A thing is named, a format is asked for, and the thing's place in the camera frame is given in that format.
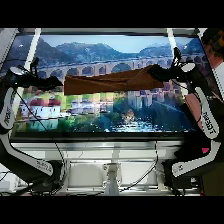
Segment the brown cloth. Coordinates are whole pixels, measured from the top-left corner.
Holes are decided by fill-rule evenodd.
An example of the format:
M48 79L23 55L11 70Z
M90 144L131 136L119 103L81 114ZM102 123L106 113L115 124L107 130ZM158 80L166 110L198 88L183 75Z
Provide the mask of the brown cloth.
M94 77L68 75L65 78L64 95L163 88L163 83L152 78L148 73L151 67L152 65L149 65L142 69Z

